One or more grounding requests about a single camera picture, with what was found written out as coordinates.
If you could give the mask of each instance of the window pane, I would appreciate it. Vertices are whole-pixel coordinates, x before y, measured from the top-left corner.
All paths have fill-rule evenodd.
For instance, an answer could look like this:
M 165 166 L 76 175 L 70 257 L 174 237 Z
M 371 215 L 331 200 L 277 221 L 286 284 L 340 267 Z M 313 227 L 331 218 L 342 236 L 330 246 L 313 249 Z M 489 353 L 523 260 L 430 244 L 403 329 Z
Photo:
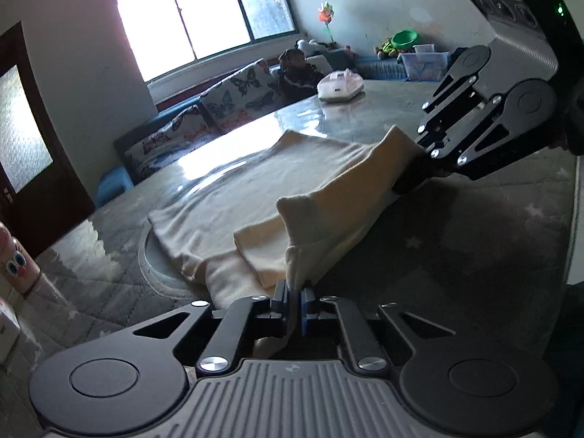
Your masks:
M 18 192 L 52 162 L 14 66 L 0 77 L 0 163 Z
M 294 31 L 286 0 L 241 0 L 256 39 Z
M 176 0 L 197 57 L 250 42 L 237 0 Z
M 118 0 L 118 9 L 144 80 L 195 60 L 174 0 Z

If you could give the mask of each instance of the cartoon eye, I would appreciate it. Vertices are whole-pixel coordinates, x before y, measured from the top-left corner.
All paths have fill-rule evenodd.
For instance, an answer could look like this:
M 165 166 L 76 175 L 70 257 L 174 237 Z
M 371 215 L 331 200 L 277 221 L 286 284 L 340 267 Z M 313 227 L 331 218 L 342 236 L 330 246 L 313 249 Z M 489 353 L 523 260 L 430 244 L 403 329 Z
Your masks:
M 19 251 L 16 251 L 14 254 L 14 261 L 16 262 L 16 264 L 19 267 L 25 267 L 26 266 L 26 258 L 24 258 L 24 255 L 22 255 Z
M 6 271 L 13 277 L 18 276 L 18 265 L 13 260 L 8 260 Z

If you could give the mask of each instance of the table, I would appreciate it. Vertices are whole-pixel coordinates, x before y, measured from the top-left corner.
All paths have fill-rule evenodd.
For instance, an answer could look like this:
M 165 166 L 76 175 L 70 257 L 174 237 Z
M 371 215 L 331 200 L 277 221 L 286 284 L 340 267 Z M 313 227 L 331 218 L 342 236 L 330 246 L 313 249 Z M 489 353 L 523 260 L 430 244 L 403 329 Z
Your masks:
M 436 84 L 367 80 L 365 87 L 349 104 L 321 105 L 314 97 L 218 138 L 41 254 L 43 277 L 19 309 L 23 334 L 0 373 L 0 436 L 37 430 L 27 380 L 43 358 L 196 296 L 185 290 L 180 299 L 163 297 L 144 280 L 138 244 L 152 209 L 204 188 L 221 167 L 272 146 L 285 130 L 375 143 L 396 124 L 415 137 L 421 105 Z M 565 282 L 575 173 L 573 156 L 546 149 L 479 181 L 432 180 L 387 209 L 316 292 L 351 297 L 368 314 L 397 301 L 440 321 L 468 319 L 495 339 L 540 354 Z

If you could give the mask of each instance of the white plush toy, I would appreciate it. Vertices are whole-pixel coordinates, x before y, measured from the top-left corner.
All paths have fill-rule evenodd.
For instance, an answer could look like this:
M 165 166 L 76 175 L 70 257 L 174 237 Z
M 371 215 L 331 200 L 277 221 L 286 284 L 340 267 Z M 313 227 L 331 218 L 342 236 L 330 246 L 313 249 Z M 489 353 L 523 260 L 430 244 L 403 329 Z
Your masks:
M 316 39 L 311 39 L 307 41 L 306 39 L 300 39 L 299 42 L 296 43 L 300 51 L 304 52 L 304 57 L 309 58 L 310 56 L 314 56 L 317 52 L 323 53 L 328 52 L 328 48 L 316 42 Z

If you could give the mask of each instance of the frosted glass door panel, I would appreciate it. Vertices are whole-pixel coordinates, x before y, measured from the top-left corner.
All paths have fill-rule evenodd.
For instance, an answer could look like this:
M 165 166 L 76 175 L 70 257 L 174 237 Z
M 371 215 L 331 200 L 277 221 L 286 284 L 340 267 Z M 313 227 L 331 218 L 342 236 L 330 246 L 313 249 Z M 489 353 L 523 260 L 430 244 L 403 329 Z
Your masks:
M 18 192 L 52 162 L 14 66 L 0 77 L 0 163 Z

